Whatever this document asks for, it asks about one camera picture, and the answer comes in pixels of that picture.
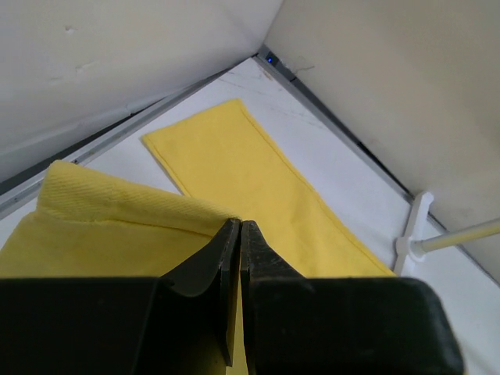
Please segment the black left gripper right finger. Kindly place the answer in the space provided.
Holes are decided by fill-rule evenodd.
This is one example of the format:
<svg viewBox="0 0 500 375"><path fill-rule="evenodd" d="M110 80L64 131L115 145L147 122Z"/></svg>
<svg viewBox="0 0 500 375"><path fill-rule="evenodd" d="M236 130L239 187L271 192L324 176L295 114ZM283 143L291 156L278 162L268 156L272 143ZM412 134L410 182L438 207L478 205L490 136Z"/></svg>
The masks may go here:
<svg viewBox="0 0 500 375"><path fill-rule="evenodd" d="M251 374L462 374L440 298L408 277L307 278L241 228L243 335Z"/></svg>

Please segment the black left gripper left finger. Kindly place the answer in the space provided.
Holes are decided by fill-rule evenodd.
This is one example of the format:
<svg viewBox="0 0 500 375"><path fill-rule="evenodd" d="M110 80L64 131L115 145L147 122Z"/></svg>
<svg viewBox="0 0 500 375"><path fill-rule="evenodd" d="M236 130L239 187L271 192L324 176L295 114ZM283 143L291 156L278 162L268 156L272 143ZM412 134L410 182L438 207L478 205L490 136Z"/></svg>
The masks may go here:
<svg viewBox="0 0 500 375"><path fill-rule="evenodd" d="M225 373L239 245L233 219L160 277L2 279L2 373Z"/></svg>

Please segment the yellow trousers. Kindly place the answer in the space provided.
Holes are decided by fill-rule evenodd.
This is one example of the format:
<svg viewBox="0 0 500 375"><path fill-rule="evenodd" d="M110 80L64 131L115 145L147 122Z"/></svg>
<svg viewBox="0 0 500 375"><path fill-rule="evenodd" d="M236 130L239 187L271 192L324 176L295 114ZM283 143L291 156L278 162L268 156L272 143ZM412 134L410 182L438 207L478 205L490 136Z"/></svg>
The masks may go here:
<svg viewBox="0 0 500 375"><path fill-rule="evenodd" d="M242 102L146 134L179 188L172 194L70 162L48 168L36 208L1 250L4 278L160 277L240 223L231 366L249 373L243 335L241 228L307 278L394 277L336 217Z"/></svg>

